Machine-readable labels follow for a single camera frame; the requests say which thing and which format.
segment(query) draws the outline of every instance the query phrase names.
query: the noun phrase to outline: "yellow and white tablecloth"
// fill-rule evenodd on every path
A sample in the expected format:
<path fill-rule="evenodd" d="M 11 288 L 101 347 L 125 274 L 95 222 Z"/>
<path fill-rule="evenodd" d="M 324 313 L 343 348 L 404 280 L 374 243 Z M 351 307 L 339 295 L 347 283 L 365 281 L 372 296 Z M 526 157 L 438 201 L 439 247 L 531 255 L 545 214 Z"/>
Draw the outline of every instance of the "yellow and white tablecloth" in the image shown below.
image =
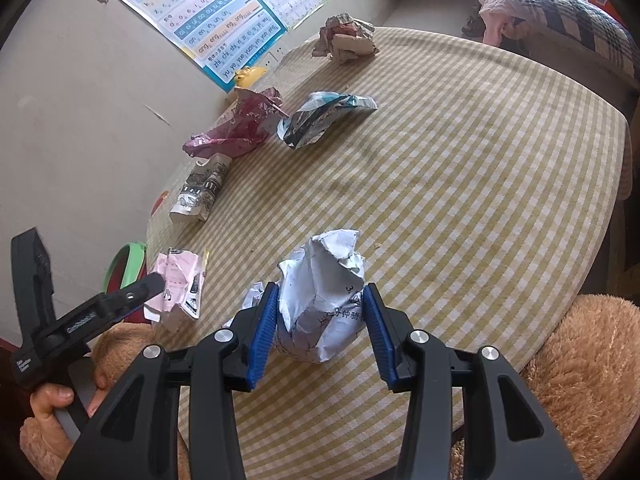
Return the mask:
<path fill-rule="evenodd" d="M 304 44 L 260 81 L 289 113 L 317 90 L 369 95 L 379 109 L 300 150 L 271 139 L 235 160 L 207 222 L 172 226 L 193 162 L 176 173 L 148 227 L 148 259 L 169 246 L 212 257 L 202 318 L 177 335 L 159 330 L 165 346 L 213 332 L 252 283 L 276 280 L 295 247 L 337 228 L 360 231 L 366 279 L 387 306 L 450 346 L 492 344 L 521 369 L 553 331 L 616 194 L 628 194 L 625 119 L 497 48 L 398 28 L 379 28 L 376 43 L 375 57 L 344 65 Z M 250 480 L 363 479 L 398 459 L 408 394 L 386 391 L 366 331 L 321 365 L 272 352 L 257 390 L 234 395 Z M 179 416 L 187 437 L 187 399 Z"/>

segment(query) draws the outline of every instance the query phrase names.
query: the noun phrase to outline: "silver screw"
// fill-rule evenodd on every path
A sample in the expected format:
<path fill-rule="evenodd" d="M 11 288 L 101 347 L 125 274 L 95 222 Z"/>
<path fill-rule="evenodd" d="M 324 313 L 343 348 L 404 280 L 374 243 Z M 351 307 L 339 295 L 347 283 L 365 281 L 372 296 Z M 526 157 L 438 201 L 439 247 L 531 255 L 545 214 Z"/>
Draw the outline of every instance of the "silver screw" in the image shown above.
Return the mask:
<path fill-rule="evenodd" d="M 220 341 L 221 343 L 226 343 L 227 341 L 231 341 L 234 338 L 234 333 L 231 330 L 227 330 L 223 328 L 222 330 L 218 330 L 216 335 L 214 336 L 216 341 Z"/>
<path fill-rule="evenodd" d="M 424 330 L 414 330 L 409 337 L 411 341 L 415 341 L 416 343 L 426 343 L 429 340 L 429 334 Z"/>
<path fill-rule="evenodd" d="M 489 361 L 495 361 L 499 355 L 500 355 L 500 352 L 498 352 L 492 346 L 485 346 L 482 349 L 482 357 L 484 357 L 485 359 L 489 359 Z"/>
<path fill-rule="evenodd" d="M 149 345 L 142 351 L 142 355 L 147 359 L 155 359 L 160 355 L 160 347 L 158 345 Z"/>

